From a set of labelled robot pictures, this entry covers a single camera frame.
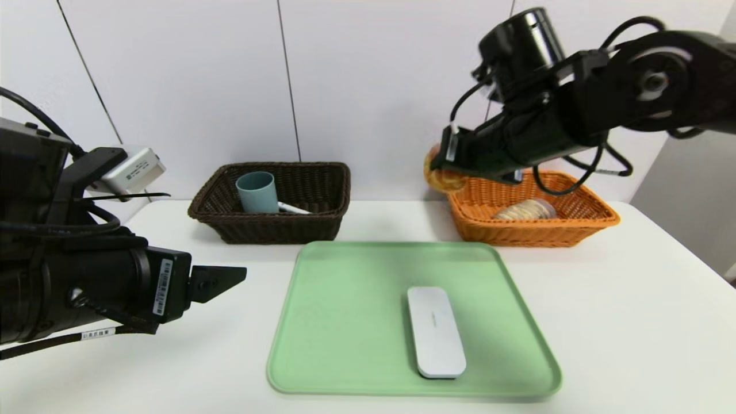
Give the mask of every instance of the cup rim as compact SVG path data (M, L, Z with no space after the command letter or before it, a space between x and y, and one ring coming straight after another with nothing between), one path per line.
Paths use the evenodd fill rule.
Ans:
M244 189L244 188L241 187L240 182L244 178L247 179L247 178L252 178L253 176L261 176L261 175L266 175L268 177L268 179L269 179L268 180L268 183L266 183L266 184L258 187L257 189ZM271 174L270 172L267 172L267 171L252 171L252 172L249 172L247 174L243 174L240 177L238 177L238 179L235 181L235 187L239 191L243 191L243 192L257 192L257 191L260 191L262 189L267 188L268 186L271 186L273 183L274 183L274 175Z

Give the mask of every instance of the white remote control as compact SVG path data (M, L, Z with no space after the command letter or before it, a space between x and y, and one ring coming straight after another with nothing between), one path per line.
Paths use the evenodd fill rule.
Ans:
M407 297L419 372L457 378L465 371L465 353L450 297L440 287L412 287Z

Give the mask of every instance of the white table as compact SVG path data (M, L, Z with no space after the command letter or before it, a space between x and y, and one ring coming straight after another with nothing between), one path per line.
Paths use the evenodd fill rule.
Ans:
M627 204L577 247L499 249L562 367L562 389L531 404L277 393L266 361L300 247L226 245L188 204L149 204L128 226L247 280L155 336L0 362L0 413L736 413L736 290ZM338 239L458 236L443 203L354 201Z

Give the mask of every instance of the orange wicker basket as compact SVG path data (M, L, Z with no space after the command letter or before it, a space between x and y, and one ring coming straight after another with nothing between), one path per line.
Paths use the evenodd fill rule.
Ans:
M576 179L563 172L540 172L549 189L560 191ZM502 208L530 198L547 200L557 210L556 219L497 220ZM463 240L497 246L569 247L595 232L617 225L618 214L585 186L574 192L553 196L544 193L531 173L516 186L481 178L471 178L467 185L448 196L455 226Z

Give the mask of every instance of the basket rim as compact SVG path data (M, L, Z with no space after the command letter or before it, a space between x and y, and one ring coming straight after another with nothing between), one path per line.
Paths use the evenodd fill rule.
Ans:
M203 213L199 211L202 201L209 195L215 186L215 182L220 178L224 172L233 167L237 166L290 166L296 168L314 167L314 166L336 166L340 168L343 173L345 180L342 184L342 196L340 197L340 203L334 210L325 211L322 213L312 214L282 214L282 213L246 213L240 211L231 211L227 213ZM189 217L204 222L206 220L215 220L217 222L227 222L228 219L233 221L266 221L266 222L277 222L277 221L294 221L298 219L303 220L324 220L324 219L336 219L342 218L347 213L347 208L350 205L350 168L346 163L338 161L330 162L244 162L225 164L219 167L207 180L204 186L197 192L191 203L189 203L189 209L187 214Z
M539 172L541 175L558 175L575 182L576 179L566 172L556 170L542 170ZM524 172L524 177L531 176L530 172ZM450 207L453 211L453 216L462 220L467 224L483 225L485 227L495 228L606 228L617 225L621 221L621 217L618 215L616 210L611 208L605 201L603 201L595 192L588 189L585 185L580 186L575 192L583 192L590 196L598 205L603 206L606 211L611 214L611 217L603 217L599 219L543 219L543 220L502 220L502 219L476 219L467 215L463 211L463 203L461 203L456 193L450 193L447 195L447 199L450 201Z

